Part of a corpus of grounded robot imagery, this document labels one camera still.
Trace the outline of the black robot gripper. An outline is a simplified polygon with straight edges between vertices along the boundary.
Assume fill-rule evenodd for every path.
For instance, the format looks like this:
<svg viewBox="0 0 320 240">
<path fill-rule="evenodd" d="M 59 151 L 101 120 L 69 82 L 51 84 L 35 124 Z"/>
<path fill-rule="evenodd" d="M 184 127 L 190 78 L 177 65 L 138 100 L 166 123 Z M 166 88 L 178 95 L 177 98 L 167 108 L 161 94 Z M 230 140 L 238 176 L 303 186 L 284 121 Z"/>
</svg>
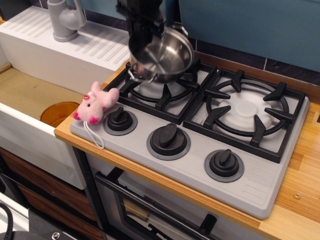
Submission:
<svg viewBox="0 0 320 240">
<path fill-rule="evenodd" d="M 161 0 L 118 0 L 116 11 L 126 18 L 129 48 L 142 50 L 153 38 L 165 34 L 166 18 L 160 10 Z"/>
</svg>

